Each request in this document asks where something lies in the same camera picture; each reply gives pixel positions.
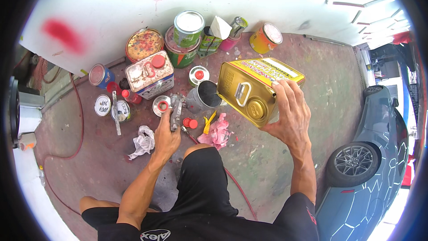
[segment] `black t-shirt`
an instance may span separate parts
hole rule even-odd
[[[255,222],[239,217],[190,214],[176,217],[157,229],[141,229],[127,223],[102,225],[100,241],[188,240],[318,240],[313,203],[302,193],[291,195],[275,221]]]

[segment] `red plastic bottle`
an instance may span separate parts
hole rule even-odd
[[[135,92],[129,91],[129,89],[124,89],[122,91],[122,97],[125,98],[125,101],[133,104],[141,103],[142,97]]]

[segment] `red air hose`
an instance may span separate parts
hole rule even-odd
[[[62,159],[62,160],[69,160],[69,159],[72,159],[72,158],[74,158],[77,154],[78,154],[78,152],[79,152],[79,150],[80,150],[80,148],[82,147],[82,143],[83,143],[83,110],[82,110],[82,103],[81,103],[81,101],[80,101],[80,97],[79,97],[79,92],[78,92],[78,89],[76,88],[76,85],[75,85],[75,83],[74,83],[74,80],[73,80],[73,77],[72,77],[72,73],[69,73],[70,74],[70,80],[71,80],[71,82],[72,82],[72,84],[73,84],[73,88],[74,88],[74,91],[76,92],[76,96],[77,96],[77,98],[78,98],[78,102],[79,102],[79,108],[80,108],[80,118],[81,118],[81,121],[82,121],[82,134],[81,134],[81,136],[80,136],[80,143],[79,143],[79,146],[78,146],[78,148],[77,148],[77,150],[76,150],[76,152],[72,155],[72,156],[69,156],[69,157],[66,157],[66,158],[63,158],[63,157],[59,157],[59,156],[56,156],[56,155],[52,155],[52,154],[47,154],[46,156],[45,156],[45,158],[43,158],[43,160],[42,160],[42,163],[43,163],[43,169],[44,169],[44,165],[45,165],[45,161],[46,161],[46,159],[47,158],[58,158],[58,159]],[[198,144],[199,142],[197,141],[197,140],[195,140],[195,138],[194,137],[192,137],[191,135],[188,135],[191,139],[192,139],[192,141],[193,142],[195,142],[196,144]],[[243,197],[244,197],[244,199],[245,199],[245,201],[247,202],[247,204],[248,204],[248,207],[249,207],[249,209],[251,210],[251,213],[253,214],[253,216],[254,216],[254,219],[256,220],[256,221],[258,221],[257,220],[257,216],[255,215],[255,213],[254,213],[254,210],[253,210],[253,207],[251,206],[251,204],[250,204],[250,202],[249,202],[249,200],[248,200],[248,198],[247,198],[247,196],[245,195],[245,193],[243,192],[243,190],[242,190],[242,188],[241,188],[241,186],[238,184],[238,182],[237,182],[237,180],[235,180],[235,178],[232,176],[232,174],[226,169],[226,168],[224,168],[224,170],[226,171],[226,173],[229,175],[229,177],[233,180],[233,182],[236,184],[236,186],[238,186],[238,189],[240,190],[240,192],[241,192],[241,194],[243,195]],[[49,181],[47,180],[47,175],[46,175],[46,173],[45,173],[45,179],[46,179],[46,183],[47,183],[47,185],[49,186],[49,188],[51,189],[51,191],[52,191],[52,193],[55,195],[55,197],[64,205],[64,206],[66,206],[69,210],[71,210],[72,212],[74,212],[74,213],[76,213],[77,215],[79,215],[80,216],[80,213],[79,212],[77,212],[77,211],[75,211],[75,210],[73,210],[71,207],[69,207],[66,203],[64,203],[57,195],[56,195],[56,193],[54,192],[54,190],[52,190],[52,187],[51,187],[51,185],[49,184]]]

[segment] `car wheel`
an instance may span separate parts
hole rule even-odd
[[[383,89],[383,87],[382,87],[382,86],[379,86],[379,85],[371,86],[371,87],[365,88],[365,89],[362,91],[362,95],[363,95],[363,97],[364,97],[364,99],[365,99],[368,95],[375,94],[375,93],[377,93],[377,92],[381,91],[382,89]]]
[[[368,181],[377,171],[377,152],[364,142],[339,147],[327,162],[327,179],[333,187],[353,187]]]

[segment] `blue paint can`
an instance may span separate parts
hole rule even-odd
[[[106,89],[107,84],[114,81],[114,73],[102,64],[95,64],[89,72],[89,83]]]

